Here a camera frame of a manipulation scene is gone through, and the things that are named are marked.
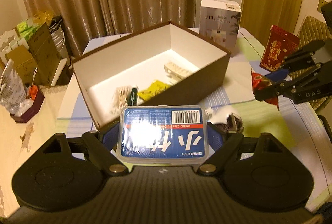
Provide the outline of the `red candy packet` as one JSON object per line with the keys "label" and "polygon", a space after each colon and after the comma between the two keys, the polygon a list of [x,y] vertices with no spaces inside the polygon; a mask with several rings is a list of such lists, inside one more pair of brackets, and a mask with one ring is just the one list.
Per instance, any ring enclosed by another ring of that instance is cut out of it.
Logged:
{"label": "red candy packet", "polygon": [[[258,90],[265,89],[266,87],[272,85],[272,81],[270,81],[270,79],[266,78],[265,76],[262,76],[261,74],[255,73],[253,70],[251,70],[251,84],[254,94]],[[276,106],[277,109],[279,109],[278,97],[271,97],[265,99],[264,101],[268,104]]]}

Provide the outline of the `blue playing card case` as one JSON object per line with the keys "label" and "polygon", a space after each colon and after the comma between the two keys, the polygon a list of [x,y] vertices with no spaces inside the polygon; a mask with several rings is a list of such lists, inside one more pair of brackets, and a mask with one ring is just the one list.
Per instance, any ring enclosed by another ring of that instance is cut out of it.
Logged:
{"label": "blue playing card case", "polygon": [[130,106],[122,110],[116,156],[133,165],[196,165],[209,155],[200,106]]}

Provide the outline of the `yellow snack packet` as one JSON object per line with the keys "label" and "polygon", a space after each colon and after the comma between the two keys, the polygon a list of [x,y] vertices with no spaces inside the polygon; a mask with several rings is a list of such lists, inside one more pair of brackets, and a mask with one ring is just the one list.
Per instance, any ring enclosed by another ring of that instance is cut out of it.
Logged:
{"label": "yellow snack packet", "polygon": [[146,102],[170,87],[169,84],[155,80],[147,89],[139,91],[138,96]]}

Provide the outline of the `red gift box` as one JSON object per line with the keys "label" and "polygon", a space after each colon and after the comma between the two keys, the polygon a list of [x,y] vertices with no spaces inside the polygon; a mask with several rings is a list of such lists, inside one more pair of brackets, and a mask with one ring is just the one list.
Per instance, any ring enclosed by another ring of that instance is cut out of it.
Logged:
{"label": "red gift box", "polygon": [[291,55],[298,49],[300,38],[296,35],[273,25],[263,53],[260,67],[273,72],[283,63],[284,57]]}

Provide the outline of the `dark green pen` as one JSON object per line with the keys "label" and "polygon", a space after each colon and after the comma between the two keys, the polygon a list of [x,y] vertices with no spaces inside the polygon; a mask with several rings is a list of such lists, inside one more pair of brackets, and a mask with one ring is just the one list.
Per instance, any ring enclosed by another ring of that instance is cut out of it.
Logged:
{"label": "dark green pen", "polygon": [[136,106],[138,98],[138,88],[132,88],[127,99],[128,106]]}

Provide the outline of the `cotton swab pack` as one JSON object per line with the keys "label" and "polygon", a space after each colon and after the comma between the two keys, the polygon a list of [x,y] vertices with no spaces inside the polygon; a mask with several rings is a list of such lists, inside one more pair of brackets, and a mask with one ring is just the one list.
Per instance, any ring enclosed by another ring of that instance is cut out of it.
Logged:
{"label": "cotton swab pack", "polygon": [[116,88],[111,105],[111,113],[116,114],[128,104],[128,97],[131,93],[131,86],[121,86]]}

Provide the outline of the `dark red tray box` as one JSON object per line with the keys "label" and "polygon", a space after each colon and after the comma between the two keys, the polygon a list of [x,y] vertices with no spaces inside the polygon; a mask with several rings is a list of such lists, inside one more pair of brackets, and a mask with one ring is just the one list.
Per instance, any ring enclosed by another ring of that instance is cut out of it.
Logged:
{"label": "dark red tray box", "polygon": [[27,123],[39,112],[44,101],[44,95],[37,86],[33,86],[33,95],[34,99],[28,98],[22,102],[18,113],[10,115],[16,123]]}

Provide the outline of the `white humidifier box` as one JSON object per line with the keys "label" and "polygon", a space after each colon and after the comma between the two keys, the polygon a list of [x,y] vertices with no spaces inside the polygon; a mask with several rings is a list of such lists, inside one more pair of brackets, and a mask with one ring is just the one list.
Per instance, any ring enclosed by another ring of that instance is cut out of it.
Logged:
{"label": "white humidifier box", "polygon": [[201,0],[199,33],[229,50],[235,49],[241,20],[240,5],[228,0]]}

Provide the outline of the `crumpled plastic bag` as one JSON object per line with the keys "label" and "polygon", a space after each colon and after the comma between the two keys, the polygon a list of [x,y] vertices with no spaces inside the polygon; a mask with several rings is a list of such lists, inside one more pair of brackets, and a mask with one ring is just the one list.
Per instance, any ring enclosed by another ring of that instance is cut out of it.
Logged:
{"label": "crumpled plastic bag", "polygon": [[27,97],[27,88],[13,65],[14,61],[9,59],[1,75],[1,106],[12,115],[18,112]]}

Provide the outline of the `cardboard carton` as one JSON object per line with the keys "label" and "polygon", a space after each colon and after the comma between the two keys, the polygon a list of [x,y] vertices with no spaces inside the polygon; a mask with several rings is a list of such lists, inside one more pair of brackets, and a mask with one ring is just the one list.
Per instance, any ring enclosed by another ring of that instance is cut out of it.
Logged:
{"label": "cardboard carton", "polygon": [[18,46],[7,54],[23,83],[50,86],[60,63],[54,41],[43,24],[28,40],[28,48]]}

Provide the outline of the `brown cardboard storage box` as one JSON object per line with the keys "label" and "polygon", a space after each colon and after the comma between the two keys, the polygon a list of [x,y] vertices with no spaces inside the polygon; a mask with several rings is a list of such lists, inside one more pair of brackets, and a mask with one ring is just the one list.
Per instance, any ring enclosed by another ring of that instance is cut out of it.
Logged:
{"label": "brown cardboard storage box", "polygon": [[111,111],[116,88],[144,90],[155,80],[167,83],[164,66],[173,62],[192,74],[144,104],[198,104],[222,85],[229,58],[226,48],[167,22],[95,48],[76,59],[73,69],[93,123],[104,131],[119,117]]}

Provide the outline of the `green tissue pack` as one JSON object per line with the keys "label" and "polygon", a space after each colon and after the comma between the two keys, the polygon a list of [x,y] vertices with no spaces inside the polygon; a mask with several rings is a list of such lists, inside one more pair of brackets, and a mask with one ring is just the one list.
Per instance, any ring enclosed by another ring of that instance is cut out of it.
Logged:
{"label": "green tissue pack", "polygon": [[34,33],[38,30],[40,25],[38,23],[35,23],[33,18],[30,17],[22,22],[20,22],[17,26],[17,32],[20,37],[24,38],[26,41],[28,41]]}

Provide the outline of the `white wooden chair back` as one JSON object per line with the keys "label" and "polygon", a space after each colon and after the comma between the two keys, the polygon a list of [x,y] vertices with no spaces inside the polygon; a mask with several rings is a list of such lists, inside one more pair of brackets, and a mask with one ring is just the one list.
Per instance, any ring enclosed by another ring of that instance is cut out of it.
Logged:
{"label": "white wooden chair back", "polygon": [[19,35],[16,28],[13,28],[10,31],[5,31],[1,35],[1,68],[4,68],[7,64],[6,55],[19,46],[24,46],[27,50],[29,49],[27,41]]}

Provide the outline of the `yellow ribbon bow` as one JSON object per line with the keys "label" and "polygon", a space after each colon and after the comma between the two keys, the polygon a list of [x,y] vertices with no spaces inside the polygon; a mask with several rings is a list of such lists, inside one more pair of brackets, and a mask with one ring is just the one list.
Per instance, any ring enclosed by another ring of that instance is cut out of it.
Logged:
{"label": "yellow ribbon bow", "polygon": [[35,25],[47,24],[47,26],[49,27],[53,18],[54,12],[52,10],[46,10],[45,12],[38,11],[33,16],[33,23]]}

